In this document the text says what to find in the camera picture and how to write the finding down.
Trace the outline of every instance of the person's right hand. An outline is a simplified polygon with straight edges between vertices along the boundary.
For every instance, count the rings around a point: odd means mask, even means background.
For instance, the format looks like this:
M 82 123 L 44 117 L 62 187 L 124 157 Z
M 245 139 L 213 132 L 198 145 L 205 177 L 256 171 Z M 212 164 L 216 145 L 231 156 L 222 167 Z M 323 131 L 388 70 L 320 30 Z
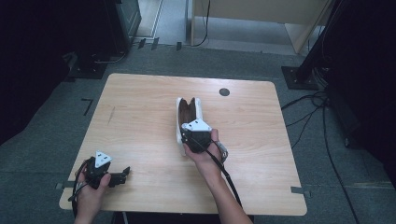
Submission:
M 211 138 L 213 141 L 219 141 L 219 131 L 217 129 L 212 129 Z M 186 144 L 183 144 L 183 147 L 186 151 L 186 155 L 195 162 L 199 173 L 205 179 L 208 179 L 209 177 L 221 177 L 221 171 L 219 167 L 215 164 L 207 152 L 204 151 L 202 153 L 194 153 Z M 219 161 L 221 161 L 220 151 L 214 143 L 211 143 L 207 150 L 212 153 Z

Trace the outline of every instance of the person's left hand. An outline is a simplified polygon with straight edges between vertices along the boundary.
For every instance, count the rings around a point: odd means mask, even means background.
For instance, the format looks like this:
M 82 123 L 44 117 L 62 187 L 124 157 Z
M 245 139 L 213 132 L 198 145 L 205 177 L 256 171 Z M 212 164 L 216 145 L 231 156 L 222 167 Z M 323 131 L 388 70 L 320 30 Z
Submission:
M 85 171 L 78 177 L 78 183 L 83 182 L 85 184 Z M 108 183 L 110 182 L 111 175 L 105 174 L 101 181 L 98 189 L 93 189 L 91 186 L 87 185 L 81 189 L 77 196 L 78 202 L 78 213 L 76 216 L 75 224 L 79 223 L 92 223 L 95 216 L 99 213 L 103 198 L 108 188 Z

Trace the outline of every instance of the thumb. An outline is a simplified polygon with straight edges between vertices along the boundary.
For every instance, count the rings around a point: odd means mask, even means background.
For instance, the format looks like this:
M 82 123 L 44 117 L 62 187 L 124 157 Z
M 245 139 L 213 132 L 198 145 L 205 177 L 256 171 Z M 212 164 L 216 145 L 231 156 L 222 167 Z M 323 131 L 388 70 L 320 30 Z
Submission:
M 110 179 L 111 179 L 111 174 L 105 174 L 102 179 L 100 180 L 100 185 L 97 189 L 97 191 L 99 191 L 99 194 L 104 194 L 108 183 L 110 183 Z

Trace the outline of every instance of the hand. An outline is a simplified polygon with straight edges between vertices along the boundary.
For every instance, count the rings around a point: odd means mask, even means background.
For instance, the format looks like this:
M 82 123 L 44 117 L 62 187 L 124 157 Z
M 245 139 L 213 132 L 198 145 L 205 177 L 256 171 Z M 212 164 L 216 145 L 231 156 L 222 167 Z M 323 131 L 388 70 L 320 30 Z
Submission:
M 212 129 L 211 138 L 213 141 L 219 141 L 219 131 L 217 129 Z M 206 180 L 212 177 L 221 177 L 221 171 L 219 167 L 215 164 L 207 152 L 204 151 L 202 153 L 193 153 L 186 144 L 183 144 L 183 147 L 186 151 L 186 155 L 195 162 L 199 173 Z M 214 143 L 211 143 L 207 150 L 212 153 L 219 161 L 221 161 L 220 151 Z
M 85 183 L 85 170 L 78 177 L 78 182 Z M 87 185 L 81 189 L 77 196 L 78 202 L 78 213 L 75 220 L 75 224 L 80 223 L 92 223 L 95 216 L 99 213 L 102 206 L 105 192 L 110 182 L 111 175 L 106 174 L 102 177 L 98 189 L 93 189 L 90 185 Z

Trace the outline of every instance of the white triangular marker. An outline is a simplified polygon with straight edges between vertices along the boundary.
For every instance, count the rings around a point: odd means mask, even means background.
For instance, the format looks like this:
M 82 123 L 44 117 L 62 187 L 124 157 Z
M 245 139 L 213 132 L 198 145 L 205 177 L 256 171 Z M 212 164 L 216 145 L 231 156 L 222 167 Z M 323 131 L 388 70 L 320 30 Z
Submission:
M 95 159 L 95 167 L 99 168 L 106 163 L 110 162 L 112 159 L 109 157 L 107 154 L 101 152 L 101 151 L 96 151 L 96 159 Z

